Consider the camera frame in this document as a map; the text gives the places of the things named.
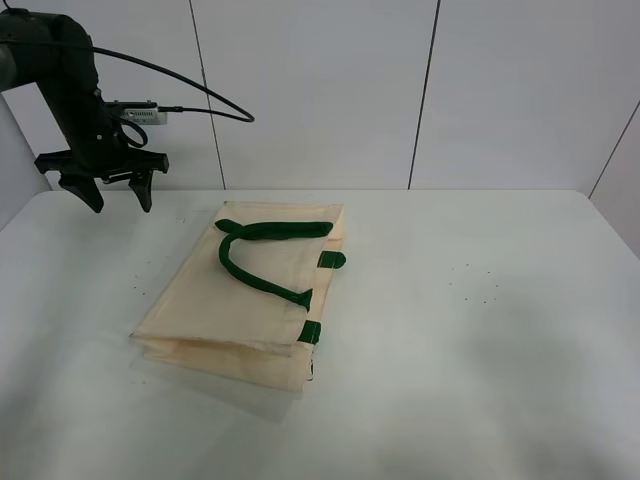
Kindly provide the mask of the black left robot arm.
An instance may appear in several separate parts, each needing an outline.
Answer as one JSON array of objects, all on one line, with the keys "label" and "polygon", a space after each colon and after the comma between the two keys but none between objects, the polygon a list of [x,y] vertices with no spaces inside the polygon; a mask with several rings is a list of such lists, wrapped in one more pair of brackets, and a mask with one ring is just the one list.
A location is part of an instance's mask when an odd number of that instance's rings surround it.
[{"label": "black left robot arm", "polygon": [[61,14],[2,11],[1,88],[28,84],[37,85],[68,144],[38,155],[37,170],[59,173],[60,187],[94,212],[104,206],[98,180],[127,182],[150,211],[153,174],[168,171],[168,157],[145,150],[148,137],[124,118],[124,106],[103,100],[92,40],[79,23]]}]

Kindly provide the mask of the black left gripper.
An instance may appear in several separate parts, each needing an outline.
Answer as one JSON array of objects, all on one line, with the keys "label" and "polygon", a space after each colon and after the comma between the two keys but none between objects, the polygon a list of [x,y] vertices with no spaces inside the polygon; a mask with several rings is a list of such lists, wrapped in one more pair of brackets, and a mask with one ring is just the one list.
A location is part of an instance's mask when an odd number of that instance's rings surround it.
[{"label": "black left gripper", "polygon": [[104,199],[93,178],[107,184],[130,179],[129,188],[148,213],[152,208],[152,172],[166,173],[169,161],[165,153],[144,148],[148,137],[127,112],[141,110],[151,114],[157,104],[96,99],[82,103],[50,99],[45,102],[69,148],[38,155],[35,165],[39,172],[61,173],[59,186],[95,213],[102,211]]}]

